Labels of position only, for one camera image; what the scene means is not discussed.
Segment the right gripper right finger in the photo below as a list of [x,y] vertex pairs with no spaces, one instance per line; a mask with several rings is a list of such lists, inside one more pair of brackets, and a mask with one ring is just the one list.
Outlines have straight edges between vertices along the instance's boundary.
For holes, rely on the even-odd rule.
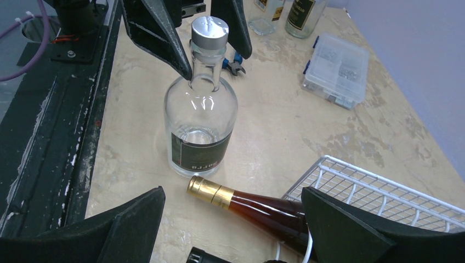
[[302,203],[318,262],[464,262],[464,232],[394,222],[313,187]]

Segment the clear plastic compartment box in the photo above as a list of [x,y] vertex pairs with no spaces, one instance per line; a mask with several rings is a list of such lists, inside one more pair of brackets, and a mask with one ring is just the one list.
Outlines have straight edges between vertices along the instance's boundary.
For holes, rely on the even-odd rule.
[[368,50],[327,32],[317,36],[313,48],[302,88],[347,110],[363,102]]

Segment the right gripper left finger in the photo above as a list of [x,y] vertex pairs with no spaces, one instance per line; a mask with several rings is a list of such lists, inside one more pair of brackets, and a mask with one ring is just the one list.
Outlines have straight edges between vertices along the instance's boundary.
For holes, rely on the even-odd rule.
[[166,195],[161,186],[32,238],[1,238],[1,262],[150,262]]

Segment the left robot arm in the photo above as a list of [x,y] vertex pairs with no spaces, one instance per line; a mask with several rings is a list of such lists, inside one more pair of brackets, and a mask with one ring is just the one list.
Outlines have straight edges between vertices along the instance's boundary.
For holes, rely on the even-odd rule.
[[[67,35],[83,37],[98,26],[95,1],[48,1],[57,12]],[[192,78],[192,68],[176,28],[182,24],[182,8],[187,1],[116,1],[122,7],[127,35],[140,49],[169,64],[182,77]],[[252,44],[242,1],[212,1],[212,16],[229,26],[228,42],[248,59]]]

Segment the round clear bottle silver cap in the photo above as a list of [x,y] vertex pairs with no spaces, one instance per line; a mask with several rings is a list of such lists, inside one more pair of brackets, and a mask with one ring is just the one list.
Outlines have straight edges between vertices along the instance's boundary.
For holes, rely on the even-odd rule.
[[226,153],[238,112],[231,85],[221,77],[228,24],[201,16],[191,24],[192,78],[179,77],[165,94],[170,166],[180,175],[214,174]]

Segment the square bottle gold black cap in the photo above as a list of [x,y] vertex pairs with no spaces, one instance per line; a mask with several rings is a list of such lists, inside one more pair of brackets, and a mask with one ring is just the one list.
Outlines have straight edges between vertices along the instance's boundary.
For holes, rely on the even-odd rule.
[[260,36],[275,32],[284,4],[284,0],[252,1],[247,25]]

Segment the dark bottle black cap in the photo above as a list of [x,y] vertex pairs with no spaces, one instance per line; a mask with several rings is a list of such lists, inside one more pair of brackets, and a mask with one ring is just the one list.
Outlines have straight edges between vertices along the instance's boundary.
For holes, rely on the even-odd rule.
[[230,263],[222,258],[205,252],[197,247],[192,247],[186,263]]

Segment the blue handled pliers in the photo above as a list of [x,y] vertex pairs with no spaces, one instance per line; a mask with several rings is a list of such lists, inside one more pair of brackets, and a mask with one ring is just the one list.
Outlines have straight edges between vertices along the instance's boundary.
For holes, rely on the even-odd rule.
[[228,60],[227,58],[223,59],[222,69],[229,70],[233,76],[238,76],[239,72],[246,74],[246,70],[241,65],[242,63],[243,57],[239,54],[239,52],[235,52],[232,61]]

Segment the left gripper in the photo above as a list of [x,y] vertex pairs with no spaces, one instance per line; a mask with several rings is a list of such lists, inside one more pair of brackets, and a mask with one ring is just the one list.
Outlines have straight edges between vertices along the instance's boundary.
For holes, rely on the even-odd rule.
[[[121,7],[126,32],[132,42],[191,80],[192,68],[176,28],[182,24],[182,18],[205,12],[204,0],[123,0]],[[211,0],[211,15],[228,24],[228,43],[244,59],[250,58],[252,43],[243,0]]]

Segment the tall clear glass bottle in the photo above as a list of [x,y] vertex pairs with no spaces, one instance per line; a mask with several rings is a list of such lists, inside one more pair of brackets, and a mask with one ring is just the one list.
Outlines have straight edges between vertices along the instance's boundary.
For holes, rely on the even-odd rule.
[[308,38],[327,4],[328,0],[294,0],[286,20],[286,32],[296,38]]

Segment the amber bottle gold foil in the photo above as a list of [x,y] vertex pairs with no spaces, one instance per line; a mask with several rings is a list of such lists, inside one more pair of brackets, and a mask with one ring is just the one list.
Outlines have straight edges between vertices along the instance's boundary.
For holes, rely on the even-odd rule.
[[193,176],[187,193],[242,217],[283,245],[305,255],[309,232],[301,202],[255,195]]

